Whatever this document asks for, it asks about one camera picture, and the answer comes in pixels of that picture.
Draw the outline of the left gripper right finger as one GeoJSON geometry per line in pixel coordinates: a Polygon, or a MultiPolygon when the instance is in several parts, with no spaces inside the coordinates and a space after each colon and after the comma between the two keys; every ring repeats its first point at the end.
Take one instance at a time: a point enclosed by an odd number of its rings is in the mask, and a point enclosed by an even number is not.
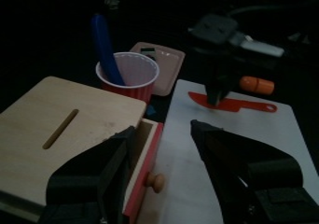
{"type": "Polygon", "coordinates": [[[319,224],[296,159],[268,144],[190,121],[224,224],[319,224]]]}

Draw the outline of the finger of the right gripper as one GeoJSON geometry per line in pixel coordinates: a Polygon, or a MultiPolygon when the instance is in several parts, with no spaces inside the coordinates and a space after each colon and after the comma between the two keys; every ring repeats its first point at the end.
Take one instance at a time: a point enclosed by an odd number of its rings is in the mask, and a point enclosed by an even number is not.
{"type": "Polygon", "coordinates": [[[232,91],[233,87],[236,86],[237,79],[234,77],[225,77],[221,79],[221,92],[218,101],[226,97],[228,93],[232,91]]]}
{"type": "Polygon", "coordinates": [[[212,78],[209,82],[205,84],[205,92],[206,92],[206,102],[210,105],[217,105],[220,96],[220,82],[216,77],[212,78]]]}

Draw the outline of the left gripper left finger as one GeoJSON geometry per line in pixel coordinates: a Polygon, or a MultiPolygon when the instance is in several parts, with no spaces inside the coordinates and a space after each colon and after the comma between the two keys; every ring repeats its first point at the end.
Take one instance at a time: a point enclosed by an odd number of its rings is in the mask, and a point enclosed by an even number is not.
{"type": "Polygon", "coordinates": [[[134,128],[129,126],[53,172],[38,224],[125,224],[121,209],[133,138],[134,128]]]}

